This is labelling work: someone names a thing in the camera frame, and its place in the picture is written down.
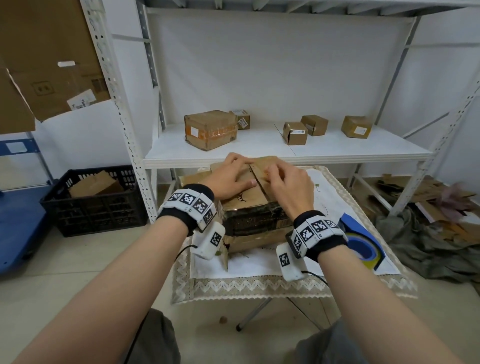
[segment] cable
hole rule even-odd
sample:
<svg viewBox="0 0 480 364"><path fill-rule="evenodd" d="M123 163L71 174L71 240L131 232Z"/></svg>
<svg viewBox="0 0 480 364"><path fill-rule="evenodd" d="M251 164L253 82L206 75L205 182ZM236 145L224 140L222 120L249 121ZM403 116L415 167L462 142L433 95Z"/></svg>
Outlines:
<svg viewBox="0 0 480 364"><path fill-rule="evenodd" d="M187 245L186 247L184 247L182 250L180 250L180 253L178 253L177 257L175 258L175 261L177 261L177 259L179 258L180 254L182 254L185 250L187 250L188 248L198 248L198 246L196 245Z"/></svg>
<svg viewBox="0 0 480 364"><path fill-rule="evenodd" d="M328 286L328 283L326 280L324 280L322 277L320 276L317 276L315 273L312 273L312 272L309 272L307 270L303 270L302 273L307 273L307 274L311 274L312 276L315 276L317 277L319 280L321 280L323 283L325 283L327 286Z"/></svg>

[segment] metal shelving unit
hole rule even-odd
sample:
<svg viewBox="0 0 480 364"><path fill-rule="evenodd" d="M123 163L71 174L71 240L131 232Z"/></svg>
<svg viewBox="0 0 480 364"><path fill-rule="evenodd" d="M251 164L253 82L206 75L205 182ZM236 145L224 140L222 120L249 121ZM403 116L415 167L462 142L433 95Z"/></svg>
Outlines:
<svg viewBox="0 0 480 364"><path fill-rule="evenodd" d="M351 187L355 180L364 183L360 174L361 163L367 162L398 162L417 161L418 167L410 182L403 191L394 206L386 201L382 203L394 215L403 210L412 197L428 168L453 136L455 130L470 107L472 99L480 95L480 68L472 76L465 96L459 105L433 121L428 121L416 127L402 137L394 135L378 126L375 126L371 135L366 140L353 140L342 138L335 131L328 131L322 137L324 143L309 143L305 146L288 146L281 137L279 130L281 125L275 123L263 123L256 125L255 134L248 137L238 136L234 142L214 150L204 152L184 142L183 128L181 125L165 125L161 95L158 87L158 73L155 68L155 58L150 43L150 34L147 14L155 14L161 8L186 8L223 11L262 11L284 13L321 13L341 14L345 16L382 16L382 17L411 17L411 29L405 40L403 51L397 61L395 71L388 84L385 95L375 117L375 125L378 124L387 100L393 89L399 71L404 63L406 55L411 48L437 48L437 47L479 47L479 43L438 43L413 45L412 40L423 15L436 12L444 12L464 7L480 6L477 0L329 0L329 1L304 1L304 0L143 0L137 1L138 17L142 29L142 38L130 36L115 36L115 38L140 41L145 44L148 67L152 76L152 90L158 105L158 115L153 120L153 145L145 158L139 152L139 146L133 131L133 120L128 100L126 98L121 73L112 46L113 36L108 30L105 8L102 0L81 0L85 18L95 44L96 52L105 80L108 85L110 96L115 103L127 149L132 165L135 168L137 181L139 182L145 206L150 220L156 219L156 170L172 170L185 167L207 167L213 162L225 158L228 152L235 151L251 157L275 154L286 161L297 165L321 164L321 163L356 163L352 171L348 185ZM445 119L448 128L433 144L430 150L421 148L407 140L410 136L423 130L439 120Z"/></svg>

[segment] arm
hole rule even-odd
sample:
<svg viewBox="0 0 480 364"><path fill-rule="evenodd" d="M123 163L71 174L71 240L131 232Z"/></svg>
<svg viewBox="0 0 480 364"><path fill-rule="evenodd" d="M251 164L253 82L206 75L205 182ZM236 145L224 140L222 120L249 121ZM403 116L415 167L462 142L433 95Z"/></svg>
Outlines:
<svg viewBox="0 0 480 364"><path fill-rule="evenodd" d="M217 199L232 197L256 185L236 182L245 163L252 160L229 154L201 183ZM187 234L180 219L159 218L72 298L14 364L115 363L158 296Z"/></svg>
<svg viewBox="0 0 480 364"><path fill-rule="evenodd" d="M313 183L306 171L278 160L269 166L268 175L292 221L313 210ZM318 263L349 333L369 363L461 363L345 245L320 253Z"/></svg>

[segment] forearm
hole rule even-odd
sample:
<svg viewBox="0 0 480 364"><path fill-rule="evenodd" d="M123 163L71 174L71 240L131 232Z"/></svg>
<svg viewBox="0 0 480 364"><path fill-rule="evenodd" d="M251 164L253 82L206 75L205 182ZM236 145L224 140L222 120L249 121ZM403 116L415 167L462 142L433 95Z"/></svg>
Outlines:
<svg viewBox="0 0 480 364"><path fill-rule="evenodd" d="M158 296L187 233L177 218L158 219L85 286L14 363L118 360Z"/></svg>
<svg viewBox="0 0 480 364"><path fill-rule="evenodd" d="M345 245L318 263L369 363L461 362Z"/></svg>

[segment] hand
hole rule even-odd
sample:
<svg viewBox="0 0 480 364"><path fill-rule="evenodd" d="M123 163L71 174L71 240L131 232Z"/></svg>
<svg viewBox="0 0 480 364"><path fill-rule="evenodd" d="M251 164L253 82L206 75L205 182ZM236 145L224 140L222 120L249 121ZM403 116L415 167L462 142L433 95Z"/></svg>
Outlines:
<svg viewBox="0 0 480 364"><path fill-rule="evenodd" d="M222 165L200 183L212 190L216 200L226 200L257 185L255 179L237 182L242 166L253 162L240 154L229 153Z"/></svg>
<svg viewBox="0 0 480 364"><path fill-rule="evenodd" d="M313 210L313 182L306 170L277 159L266 171L276 200L292 221Z"/></svg>

